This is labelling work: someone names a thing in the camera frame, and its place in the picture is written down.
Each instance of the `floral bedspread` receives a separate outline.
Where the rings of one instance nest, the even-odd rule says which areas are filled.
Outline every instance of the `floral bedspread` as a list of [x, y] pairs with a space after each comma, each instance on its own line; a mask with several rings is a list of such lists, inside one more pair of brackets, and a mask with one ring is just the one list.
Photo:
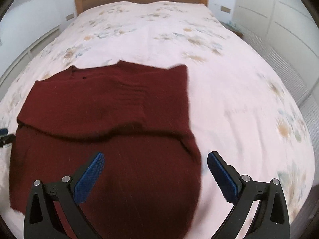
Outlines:
[[[70, 65], [91, 68], [118, 60], [159, 68], [188, 67], [190, 126], [202, 153], [203, 170], [200, 201], [187, 238], [210, 238], [232, 208], [207, 167], [207, 155], [214, 150], [240, 174], [256, 181], [278, 178], [290, 221], [294, 220], [314, 178], [307, 127], [272, 68], [204, 5], [117, 2], [85, 11], [12, 83], [0, 103], [1, 127], [15, 132], [16, 117], [36, 80]], [[10, 147], [1, 149], [0, 204], [7, 224], [22, 238], [23, 215], [9, 207], [9, 159]]]

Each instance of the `light switch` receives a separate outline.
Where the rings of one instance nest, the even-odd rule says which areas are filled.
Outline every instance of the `light switch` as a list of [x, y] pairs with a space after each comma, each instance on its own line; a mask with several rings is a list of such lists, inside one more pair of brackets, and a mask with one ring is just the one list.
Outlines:
[[221, 7], [221, 11], [222, 11], [222, 12], [230, 13], [231, 10], [230, 10], [229, 8], [225, 7], [225, 6], [222, 6], [222, 7]]
[[65, 18], [66, 18], [67, 21], [70, 20], [70, 19], [73, 19], [74, 18], [74, 13], [66, 16]]

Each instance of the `folded sweater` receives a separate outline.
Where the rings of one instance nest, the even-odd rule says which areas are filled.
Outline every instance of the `folded sweater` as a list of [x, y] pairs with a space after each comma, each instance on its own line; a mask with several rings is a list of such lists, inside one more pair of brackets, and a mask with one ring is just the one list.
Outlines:
[[97, 232], [112, 239], [184, 238], [201, 175], [186, 66], [71, 66], [35, 82], [17, 121], [9, 175], [13, 209], [25, 213], [34, 180], [58, 181], [102, 152], [105, 168], [80, 205]]

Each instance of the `maroon sweater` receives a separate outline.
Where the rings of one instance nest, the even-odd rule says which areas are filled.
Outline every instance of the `maroon sweater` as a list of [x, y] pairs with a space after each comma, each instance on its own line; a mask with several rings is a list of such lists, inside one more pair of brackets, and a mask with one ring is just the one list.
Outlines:
[[201, 170], [189, 128], [186, 66], [71, 66], [35, 82], [18, 124], [10, 161], [13, 209], [25, 213], [34, 180], [58, 181], [99, 151], [105, 168], [81, 208], [103, 238], [186, 235]]

